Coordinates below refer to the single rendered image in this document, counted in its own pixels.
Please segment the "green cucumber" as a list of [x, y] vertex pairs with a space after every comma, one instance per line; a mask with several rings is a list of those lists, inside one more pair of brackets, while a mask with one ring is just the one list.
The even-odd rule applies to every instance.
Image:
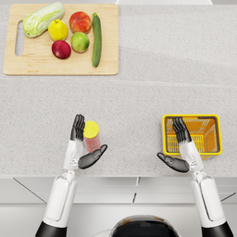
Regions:
[[95, 68], [98, 67], [102, 53], [102, 29], [101, 20], [96, 13], [93, 13], [93, 29], [94, 29], [94, 49], [92, 63]]

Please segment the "yellow lemon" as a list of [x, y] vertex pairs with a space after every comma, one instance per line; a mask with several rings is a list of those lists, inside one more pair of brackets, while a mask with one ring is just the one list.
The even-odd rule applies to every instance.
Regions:
[[48, 33], [53, 41], [64, 41], [68, 37], [68, 26], [61, 19], [54, 19], [48, 25]]

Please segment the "yellow slatted basket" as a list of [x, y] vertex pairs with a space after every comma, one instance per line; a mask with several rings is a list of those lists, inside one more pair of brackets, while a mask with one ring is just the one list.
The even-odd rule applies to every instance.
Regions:
[[[222, 153], [219, 118], [217, 115], [181, 115], [203, 160]], [[180, 157], [179, 145], [172, 124], [176, 115], [162, 118], [163, 151], [167, 156]]]

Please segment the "green napa cabbage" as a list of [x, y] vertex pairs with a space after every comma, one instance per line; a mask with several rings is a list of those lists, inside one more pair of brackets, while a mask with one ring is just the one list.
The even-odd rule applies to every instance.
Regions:
[[41, 35], [48, 29], [48, 25], [54, 19], [62, 19], [65, 13], [64, 5], [55, 2], [44, 6], [28, 15], [22, 23], [25, 35], [34, 38]]

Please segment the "dark round robot body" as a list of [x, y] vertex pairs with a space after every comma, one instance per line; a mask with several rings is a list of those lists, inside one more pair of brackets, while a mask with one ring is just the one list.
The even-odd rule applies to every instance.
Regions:
[[109, 237], [180, 237], [165, 219], [151, 215], [136, 215], [120, 220]]

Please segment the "wooden cutting board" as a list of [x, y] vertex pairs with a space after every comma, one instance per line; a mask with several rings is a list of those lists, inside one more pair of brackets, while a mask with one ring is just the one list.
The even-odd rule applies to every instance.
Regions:
[[45, 32], [36, 38], [24, 38], [21, 56], [16, 55], [18, 25], [42, 4], [14, 4], [9, 9], [3, 71], [6, 75], [115, 75], [119, 71], [119, 7], [115, 4], [66, 4], [63, 21], [79, 10], [97, 14], [102, 26], [102, 55], [99, 65], [92, 64], [93, 49], [73, 51], [69, 58], [58, 59], [53, 41]]

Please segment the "red chip can yellow lid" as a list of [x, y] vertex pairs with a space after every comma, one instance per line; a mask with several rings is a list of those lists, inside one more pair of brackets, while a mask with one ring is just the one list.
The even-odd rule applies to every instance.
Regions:
[[96, 122], [91, 120], [85, 122], [83, 140], [88, 152], [100, 148], [99, 126]]

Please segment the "green apple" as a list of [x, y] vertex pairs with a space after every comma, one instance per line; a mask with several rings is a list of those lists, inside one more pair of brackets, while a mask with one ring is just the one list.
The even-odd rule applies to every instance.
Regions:
[[83, 32], [75, 32], [70, 41], [72, 49], [78, 53], [86, 51], [90, 45], [89, 37]]

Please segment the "dark red apple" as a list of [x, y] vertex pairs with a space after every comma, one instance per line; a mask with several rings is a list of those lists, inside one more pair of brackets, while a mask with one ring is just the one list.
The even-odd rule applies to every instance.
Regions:
[[71, 54], [71, 48], [67, 42], [58, 40], [52, 44], [52, 53], [59, 59], [66, 59]]

